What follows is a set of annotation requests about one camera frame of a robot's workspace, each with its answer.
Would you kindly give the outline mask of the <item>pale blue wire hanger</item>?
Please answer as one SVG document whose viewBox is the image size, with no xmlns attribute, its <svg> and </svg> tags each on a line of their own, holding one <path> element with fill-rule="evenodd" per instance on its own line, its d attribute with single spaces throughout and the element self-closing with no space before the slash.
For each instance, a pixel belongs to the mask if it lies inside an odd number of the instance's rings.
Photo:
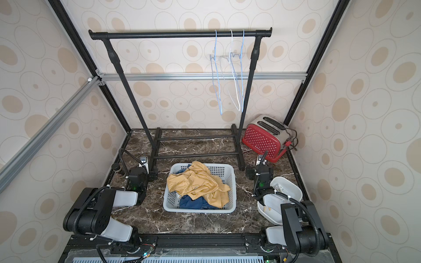
<svg viewBox="0 0 421 263">
<path fill-rule="evenodd" d="M 211 70 L 212 70 L 212 85 L 214 88 L 214 92 L 216 95 L 216 100 L 218 103 L 219 113 L 220 115 L 223 114 L 223 106 L 221 101 L 221 85 L 220 85 L 220 78 L 217 66 L 217 44 L 218 44 L 218 31 L 215 30 L 215 39 L 214 39 L 214 49 L 213 54 L 209 56 L 210 63 L 211 63 Z"/>
</svg>

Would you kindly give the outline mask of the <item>white wire hanger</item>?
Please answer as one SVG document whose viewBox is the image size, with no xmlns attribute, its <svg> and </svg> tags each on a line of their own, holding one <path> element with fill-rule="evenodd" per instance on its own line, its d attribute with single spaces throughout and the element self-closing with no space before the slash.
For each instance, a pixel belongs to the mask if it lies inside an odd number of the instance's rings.
<svg viewBox="0 0 421 263">
<path fill-rule="evenodd" d="M 236 101 L 237 101 L 237 104 L 235 105 L 235 107 L 239 112 L 241 112 L 242 108 L 241 108 L 241 103 L 240 103 L 240 99 L 241 99 L 240 89 L 239 89 L 236 71 L 235 71 L 235 68 L 234 68 L 234 63 L 232 61 L 232 58 L 235 56 L 235 54 L 232 52 L 232 45 L 233 45 L 233 42 L 234 42 L 234 34 L 233 34 L 232 30 L 230 30 L 230 34 L 231 34 L 231 44 L 230 44 L 230 49 L 229 49 L 228 62 L 229 62 L 229 65 L 231 67 L 231 74 L 232 74 L 234 85 L 235 85 L 235 96 L 236 96 Z"/>
</svg>

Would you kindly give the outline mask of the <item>mustard yellow t-shirt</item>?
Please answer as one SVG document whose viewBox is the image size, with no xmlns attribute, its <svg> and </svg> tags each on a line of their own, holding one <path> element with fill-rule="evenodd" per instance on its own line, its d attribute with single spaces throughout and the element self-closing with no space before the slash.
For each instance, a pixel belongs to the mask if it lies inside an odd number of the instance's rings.
<svg viewBox="0 0 421 263">
<path fill-rule="evenodd" d="M 199 161 L 194 161 L 179 174 L 170 174 L 167 186 L 169 192 L 176 192 L 180 197 L 189 196 L 193 201 L 202 197 L 209 205 L 219 209 L 230 200 L 230 186 L 211 174 L 208 167 Z"/>
</svg>

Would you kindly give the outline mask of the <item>navy blue t-shirt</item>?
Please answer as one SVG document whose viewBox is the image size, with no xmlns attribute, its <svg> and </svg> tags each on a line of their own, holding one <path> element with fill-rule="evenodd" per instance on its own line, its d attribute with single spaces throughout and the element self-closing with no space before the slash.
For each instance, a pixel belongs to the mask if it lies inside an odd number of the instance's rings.
<svg viewBox="0 0 421 263">
<path fill-rule="evenodd" d="M 203 197 L 193 200 L 190 196 L 186 195 L 180 199 L 180 209 L 196 209 L 196 210 L 215 210 L 218 209 L 210 205 Z"/>
</svg>

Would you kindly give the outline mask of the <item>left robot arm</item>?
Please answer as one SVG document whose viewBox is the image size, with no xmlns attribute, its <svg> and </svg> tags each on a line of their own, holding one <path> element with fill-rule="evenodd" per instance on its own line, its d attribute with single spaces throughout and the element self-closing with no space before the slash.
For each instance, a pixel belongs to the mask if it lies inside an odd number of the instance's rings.
<svg viewBox="0 0 421 263">
<path fill-rule="evenodd" d="M 149 180 L 146 165 L 124 172 L 128 179 L 125 189 L 103 186 L 86 187 L 63 220 L 63 228 L 75 235 L 101 237 L 107 240 L 139 246 L 141 238 L 136 227 L 112 218 L 117 207 L 133 207 L 143 203 Z"/>
</svg>

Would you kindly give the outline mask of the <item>light blue plastic hanger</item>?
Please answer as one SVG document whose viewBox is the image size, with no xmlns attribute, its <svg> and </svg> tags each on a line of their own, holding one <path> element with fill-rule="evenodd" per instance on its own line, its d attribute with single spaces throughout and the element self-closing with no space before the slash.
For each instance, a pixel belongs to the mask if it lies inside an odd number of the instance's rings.
<svg viewBox="0 0 421 263">
<path fill-rule="evenodd" d="M 245 31 L 243 31 L 243 36 L 242 36 L 242 43 L 241 43 L 241 49 L 239 52 L 239 59 L 240 59 L 240 76 L 241 76 L 241 97 L 240 97 L 240 109 L 241 112 L 243 112 L 244 109 L 244 78 L 243 78 L 243 65 L 242 65 L 242 60 L 243 60 L 243 49 L 244 49 L 244 34 Z"/>
</svg>

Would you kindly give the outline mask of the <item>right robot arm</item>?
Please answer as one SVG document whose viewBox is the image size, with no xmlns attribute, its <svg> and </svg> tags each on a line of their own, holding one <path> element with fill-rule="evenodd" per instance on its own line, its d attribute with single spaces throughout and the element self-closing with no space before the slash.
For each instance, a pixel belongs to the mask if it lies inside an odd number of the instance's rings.
<svg viewBox="0 0 421 263">
<path fill-rule="evenodd" d="M 294 256 L 317 256 L 329 247 L 329 237 L 315 205 L 304 201 L 301 189 L 291 181 L 274 176 L 265 163 L 246 169 L 253 180 L 253 197 L 258 210 L 274 224 L 263 230 L 262 245 L 281 245 Z"/>
</svg>

